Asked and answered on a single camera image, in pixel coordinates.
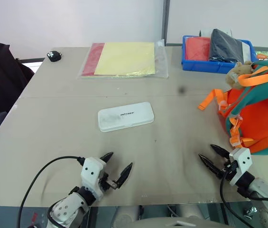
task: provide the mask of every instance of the blue plastic crate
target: blue plastic crate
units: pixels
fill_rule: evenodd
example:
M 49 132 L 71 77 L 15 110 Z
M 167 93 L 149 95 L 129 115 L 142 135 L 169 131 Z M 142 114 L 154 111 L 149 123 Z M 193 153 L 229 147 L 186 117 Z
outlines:
M 182 69 L 183 70 L 192 70 L 192 71 L 201 71 L 201 72 L 211 72 L 211 73 L 220 73 L 226 74 L 235 67 L 235 63 L 224 63 L 224 62 L 214 62 L 214 61 L 197 61 L 197 60 L 186 60 L 185 59 L 185 41 L 189 37 L 197 36 L 183 36 L 182 42 Z M 248 40 L 240 39 L 242 42 L 249 45 L 251 50 L 251 61 L 258 61 L 256 57 L 256 52 L 251 42 Z

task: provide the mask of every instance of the orange strap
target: orange strap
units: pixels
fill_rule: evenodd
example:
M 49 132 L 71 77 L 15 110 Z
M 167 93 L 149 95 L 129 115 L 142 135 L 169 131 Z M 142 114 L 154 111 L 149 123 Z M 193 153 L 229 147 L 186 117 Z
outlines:
M 225 109 L 229 105 L 227 104 L 227 99 L 228 99 L 228 93 L 224 93 L 221 89 L 213 89 L 209 95 L 200 103 L 198 108 L 200 110 L 204 110 L 209 103 L 214 99 L 214 97 L 217 98 L 217 102 L 219 104 L 220 109 Z
M 233 147 L 240 148 L 242 147 L 242 143 L 253 141 L 251 138 L 242 138 L 240 137 L 239 127 L 242 124 L 243 118 L 238 116 L 234 118 L 230 118 L 230 122 L 233 127 L 230 130 L 231 138 L 230 144 Z
M 263 67 L 259 68 L 257 71 L 255 71 L 253 74 L 240 75 L 238 77 L 238 82 L 240 85 L 242 85 L 244 87 L 256 86 L 256 85 L 266 83 L 266 82 L 268 82 L 268 74 L 252 77 L 253 75 L 262 73 L 266 70 L 268 70 L 268 66 L 263 66 Z

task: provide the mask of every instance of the white robotic hand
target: white robotic hand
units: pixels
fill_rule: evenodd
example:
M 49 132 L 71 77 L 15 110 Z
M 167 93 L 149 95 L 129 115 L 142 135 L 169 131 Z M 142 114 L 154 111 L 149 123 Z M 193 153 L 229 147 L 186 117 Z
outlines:
M 95 201 L 100 201 L 107 189 L 117 189 L 123 185 L 129 176 L 133 163 L 121 172 L 118 180 L 110 180 L 104 169 L 112 155 L 113 152 L 110 152 L 101 158 L 83 159 L 81 163 L 83 165 L 82 187 L 75 187 L 68 197 L 49 208 L 46 228 L 78 228 L 89 207 Z

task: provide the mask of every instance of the dark stain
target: dark stain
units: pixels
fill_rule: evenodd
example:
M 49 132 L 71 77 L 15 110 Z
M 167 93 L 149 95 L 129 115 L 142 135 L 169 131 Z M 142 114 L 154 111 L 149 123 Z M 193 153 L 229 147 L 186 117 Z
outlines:
M 184 87 L 184 86 L 179 87 L 179 88 L 178 88 L 178 93 L 179 93 L 180 95 L 184 95 L 184 94 L 185 94 L 185 87 Z

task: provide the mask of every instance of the gray table surface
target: gray table surface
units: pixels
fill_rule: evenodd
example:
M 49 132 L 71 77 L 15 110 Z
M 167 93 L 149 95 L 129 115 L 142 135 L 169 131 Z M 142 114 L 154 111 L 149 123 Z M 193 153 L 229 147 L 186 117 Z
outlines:
M 111 177 L 133 162 L 120 190 L 109 190 L 98 206 L 220 202 L 219 181 L 198 153 L 217 163 L 214 143 L 231 150 L 217 115 L 198 104 L 213 88 L 228 89 L 223 74 L 181 69 L 181 48 L 167 47 L 169 78 L 81 79 L 88 48 L 55 48 L 63 58 L 47 58 L 0 127 L 0 205 L 18 206 L 38 170 L 58 156 L 102 156 L 115 152 Z M 150 102 L 153 123 L 100 132 L 97 113 L 108 107 Z M 252 156 L 250 172 L 268 181 L 268 156 Z M 48 207 L 81 183 L 81 166 L 58 161 L 38 178 L 26 206 Z M 227 201 L 244 200 L 225 187 Z

